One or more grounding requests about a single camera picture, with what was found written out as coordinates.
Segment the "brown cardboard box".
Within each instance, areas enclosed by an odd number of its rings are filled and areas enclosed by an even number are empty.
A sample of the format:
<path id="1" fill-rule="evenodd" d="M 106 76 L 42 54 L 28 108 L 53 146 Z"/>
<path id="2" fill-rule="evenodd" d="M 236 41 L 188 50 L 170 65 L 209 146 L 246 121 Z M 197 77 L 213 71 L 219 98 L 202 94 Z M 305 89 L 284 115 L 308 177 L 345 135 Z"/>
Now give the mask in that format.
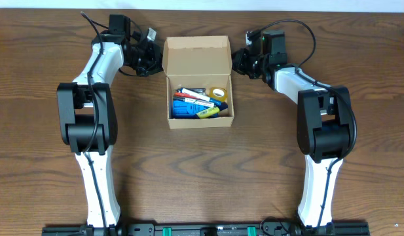
<path id="1" fill-rule="evenodd" d="M 164 44 L 162 67 L 166 74 L 167 121 L 171 129 L 229 127 L 234 119 L 232 60 L 227 36 L 168 37 Z M 178 119 L 173 116 L 176 89 L 222 88 L 228 108 L 216 118 Z"/>

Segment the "yellow tape roll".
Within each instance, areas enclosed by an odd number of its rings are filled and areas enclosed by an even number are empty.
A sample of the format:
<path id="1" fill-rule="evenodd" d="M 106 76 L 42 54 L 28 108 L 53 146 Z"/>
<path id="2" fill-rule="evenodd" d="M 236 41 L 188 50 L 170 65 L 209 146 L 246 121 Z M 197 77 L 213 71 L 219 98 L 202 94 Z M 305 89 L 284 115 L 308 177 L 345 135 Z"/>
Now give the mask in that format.
<path id="1" fill-rule="evenodd" d="M 209 91 L 209 97 L 220 102 L 227 101 L 227 91 L 221 87 L 212 87 Z"/>

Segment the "blue whiteboard marker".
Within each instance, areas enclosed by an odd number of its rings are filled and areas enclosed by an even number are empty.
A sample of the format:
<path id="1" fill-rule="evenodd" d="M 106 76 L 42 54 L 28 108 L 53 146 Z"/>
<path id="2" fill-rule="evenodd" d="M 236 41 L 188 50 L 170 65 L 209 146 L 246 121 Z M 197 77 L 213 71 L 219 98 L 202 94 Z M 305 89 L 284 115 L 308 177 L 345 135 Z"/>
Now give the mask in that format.
<path id="1" fill-rule="evenodd" d="M 190 103 L 190 104 L 195 104 L 195 105 L 200 105 L 200 106 L 206 106 L 208 108 L 218 107 L 220 111 L 228 108 L 228 105 L 225 102 L 221 102 L 219 100 L 214 100 L 213 98 L 210 99 L 209 101 L 205 101 L 205 100 L 199 100 L 196 98 L 174 96 L 173 100 L 186 102 L 186 103 Z"/>

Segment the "black whiteboard marker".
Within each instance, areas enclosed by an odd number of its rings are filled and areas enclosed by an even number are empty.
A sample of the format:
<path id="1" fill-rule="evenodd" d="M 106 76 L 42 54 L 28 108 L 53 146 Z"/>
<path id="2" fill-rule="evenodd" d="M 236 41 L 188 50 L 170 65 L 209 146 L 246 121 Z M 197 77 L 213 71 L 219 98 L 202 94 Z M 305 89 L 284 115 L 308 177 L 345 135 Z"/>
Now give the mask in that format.
<path id="1" fill-rule="evenodd" d="M 203 100 L 203 101 L 206 101 L 206 102 L 214 103 L 215 105 L 218 105 L 218 106 L 220 106 L 222 104 L 222 102 L 219 101 L 219 100 L 216 100 L 214 98 L 210 98 L 209 96 L 205 96 L 203 94 L 199 94 L 199 93 L 197 93 L 195 91 L 192 91 L 192 90 L 189 90 L 187 88 L 179 88 L 177 91 L 180 92 L 180 93 L 183 93 L 183 94 L 194 96 L 195 98 Z"/>

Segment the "yellow highlighter pen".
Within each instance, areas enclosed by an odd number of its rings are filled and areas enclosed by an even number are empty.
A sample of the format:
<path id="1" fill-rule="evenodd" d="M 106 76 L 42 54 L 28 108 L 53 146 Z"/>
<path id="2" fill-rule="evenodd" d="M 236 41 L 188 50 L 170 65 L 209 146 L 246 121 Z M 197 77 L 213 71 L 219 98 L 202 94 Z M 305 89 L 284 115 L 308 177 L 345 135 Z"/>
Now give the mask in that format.
<path id="1" fill-rule="evenodd" d="M 196 113 L 196 115 L 194 117 L 197 119 L 206 119 L 213 115 L 217 115 L 219 112 L 220 112 L 220 109 L 218 107 L 207 108 L 207 109 L 204 109 L 204 110 Z"/>

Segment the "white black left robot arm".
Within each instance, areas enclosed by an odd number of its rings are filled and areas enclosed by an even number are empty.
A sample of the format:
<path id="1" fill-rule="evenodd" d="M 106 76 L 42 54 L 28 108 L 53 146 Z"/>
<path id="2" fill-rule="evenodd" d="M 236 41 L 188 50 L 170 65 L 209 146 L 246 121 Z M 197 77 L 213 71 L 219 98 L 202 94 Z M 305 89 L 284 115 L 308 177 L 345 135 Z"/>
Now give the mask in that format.
<path id="1" fill-rule="evenodd" d="M 115 196 L 111 154 L 118 123 L 111 85 L 123 67 L 135 77 L 162 71 L 156 31 L 132 31 L 134 21 L 123 14 L 109 16 L 109 24 L 91 42 L 92 54 L 83 71 L 57 88 L 61 137 L 81 168 L 88 204 L 83 235 L 116 235 L 120 206 Z"/>

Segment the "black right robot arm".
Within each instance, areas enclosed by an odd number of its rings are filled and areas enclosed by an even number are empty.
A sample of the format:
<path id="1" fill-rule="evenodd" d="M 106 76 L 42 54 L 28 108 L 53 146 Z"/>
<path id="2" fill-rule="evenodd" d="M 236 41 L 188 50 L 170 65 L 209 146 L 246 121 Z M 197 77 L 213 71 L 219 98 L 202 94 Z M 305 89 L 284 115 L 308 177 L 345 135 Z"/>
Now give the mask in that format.
<path id="1" fill-rule="evenodd" d="M 285 33 L 246 33 L 246 47 L 232 54 L 232 68 L 262 79 L 297 106 L 297 143 L 304 154 L 304 189 L 297 214 L 306 229 L 331 225 L 337 173 L 353 149 L 358 128 L 346 87 L 332 87 L 287 61 Z"/>

